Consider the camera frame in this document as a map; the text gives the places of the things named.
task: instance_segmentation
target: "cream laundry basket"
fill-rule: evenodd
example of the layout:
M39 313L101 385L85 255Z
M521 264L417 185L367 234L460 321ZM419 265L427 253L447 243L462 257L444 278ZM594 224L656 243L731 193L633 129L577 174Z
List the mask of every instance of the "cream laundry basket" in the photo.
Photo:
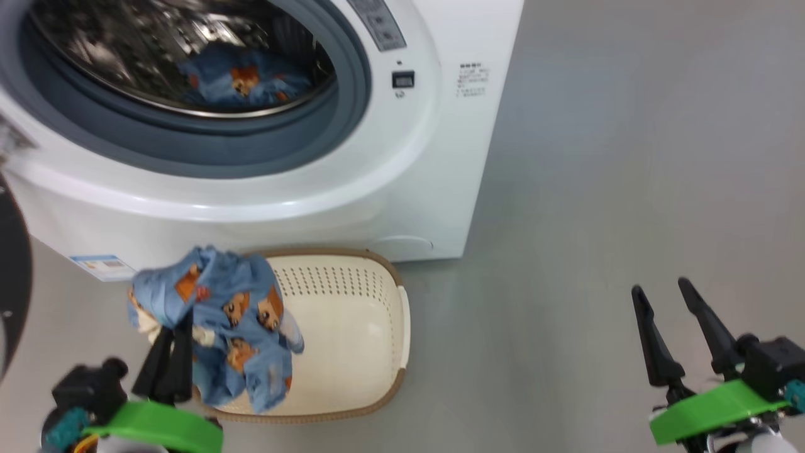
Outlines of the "cream laundry basket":
M371 414L403 383L411 345L408 296L371 251L310 248L263 254L304 335L285 401L264 414L243 393L209 414L237 422L309 423Z

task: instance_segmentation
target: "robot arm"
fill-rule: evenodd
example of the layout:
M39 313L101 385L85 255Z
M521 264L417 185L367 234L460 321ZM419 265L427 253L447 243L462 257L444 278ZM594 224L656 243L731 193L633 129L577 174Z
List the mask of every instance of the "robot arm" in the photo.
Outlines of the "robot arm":
M678 443L688 453L795 453L779 423L805 410L805 351L786 337L761 342L747 334L736 340L688 279L680 278L679 288L724 383L701 394L684 386L685 371L657 330L646 295L635 286L632 301L649 384L668 388L668 405L650 422L655 442ZM735 435L744 440L716 449L716 440Z
M216 420L174 407L192 395L192 311L175 329L159 332L132 388L141 400L122 389L127 373L119 359L68 373L53 389L56 408L43 428L43 452L221 453Z

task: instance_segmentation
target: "front-loading washing machine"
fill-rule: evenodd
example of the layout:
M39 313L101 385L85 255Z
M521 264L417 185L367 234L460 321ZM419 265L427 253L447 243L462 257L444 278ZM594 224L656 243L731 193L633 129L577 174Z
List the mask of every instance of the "front-loading washing machine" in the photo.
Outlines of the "front-loading washing machine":
M0 0L2 172L31 234L108 280L197 244L458 257L521 10ZM203 62L211 48L226 55ZM292 95L248 94L288 73ZM243 99L208 96L205 74Z

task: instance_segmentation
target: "black circular object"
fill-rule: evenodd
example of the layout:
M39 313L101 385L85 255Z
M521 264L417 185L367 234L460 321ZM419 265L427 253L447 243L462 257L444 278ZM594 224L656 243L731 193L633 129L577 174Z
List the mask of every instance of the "black circular object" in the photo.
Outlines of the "black circular object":
M0 380L17 351L23 336L23 327L31 303L33 283L33 259L31 241L19 212L17 203L11 196L6 180L0 176L0 322L5 347L0 351Z

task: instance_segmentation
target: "gray floor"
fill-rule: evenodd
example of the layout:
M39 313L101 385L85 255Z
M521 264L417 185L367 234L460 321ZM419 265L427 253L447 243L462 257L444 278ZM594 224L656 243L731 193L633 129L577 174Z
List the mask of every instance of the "gray floor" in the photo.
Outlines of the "gray floor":
M466 257L401 266L399 395L347 422L228 424L225 451L655 451L638 282L693 389L712 385L709 356L679 275L736 334L805 344L802 17L798 0L529 2ZM31 450L75 362L145 353L123 285L41 245L35 266L4 451Z

